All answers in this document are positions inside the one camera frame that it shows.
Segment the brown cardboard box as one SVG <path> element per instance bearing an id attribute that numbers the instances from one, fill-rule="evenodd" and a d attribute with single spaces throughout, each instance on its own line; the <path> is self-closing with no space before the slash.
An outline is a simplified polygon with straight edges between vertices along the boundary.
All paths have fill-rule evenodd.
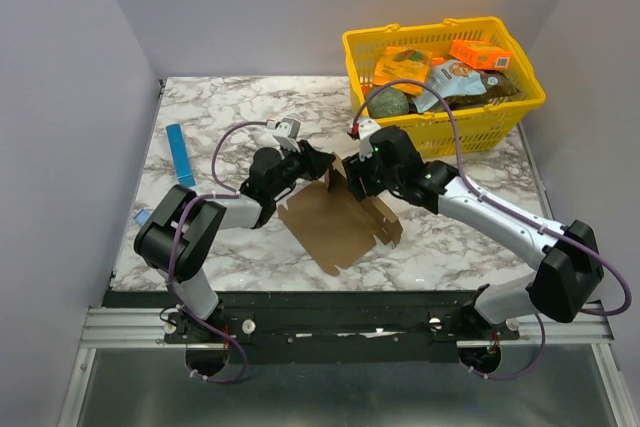
<path id="1" fill-rule="evenodd" d="M 377 197 L 357 201 L 348 190 L 342 159 L 278 207 L 279 219 L 324 273 L 337 276 L 378 243 L 396 247 L 403 227 Z"/>

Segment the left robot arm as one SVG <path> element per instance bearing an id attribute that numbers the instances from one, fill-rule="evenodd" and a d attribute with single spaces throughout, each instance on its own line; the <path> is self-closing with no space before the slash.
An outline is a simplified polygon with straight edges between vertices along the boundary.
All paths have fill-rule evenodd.
<path id="1" fill-rule="evenodd" d="M 203 271 L 220 230 L 264 226 L 277 201 L 300 179 L 320 179 L 335 156 L 307 141 L 288 151 L 264 147 L 256 151 L 248 178 L 237 194 L 197 194 L 180 184 L 171 187 L 134 240 L 134 251 L 159 271 L 170 293 L 190 313 L 187 329 L 201 342 L 214 340 L 222 327 L 215 312 L 218 294 Z"/>

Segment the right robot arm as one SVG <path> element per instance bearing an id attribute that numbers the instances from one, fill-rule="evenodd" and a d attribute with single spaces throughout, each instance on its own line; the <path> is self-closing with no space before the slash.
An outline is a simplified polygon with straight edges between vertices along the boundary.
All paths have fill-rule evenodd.
<path id="1" fill-rule="evenodd" d="M 362 119 L 354 128 L 358 153 L 344 159 L 348 189 L 363 201 L 383 191 L 436 215 L 462 222 L 523 260 L 531 274 L 480 287 L 465 304 L 460 326 L 480 339 L 509 318 L 541 313 L 560 323 L 574 320 L 601 282 L 602 264 L 593 229 L 579 220 L 564 226 L 465 182 L 454 166 L 425 161 L 408 134 Z"/>

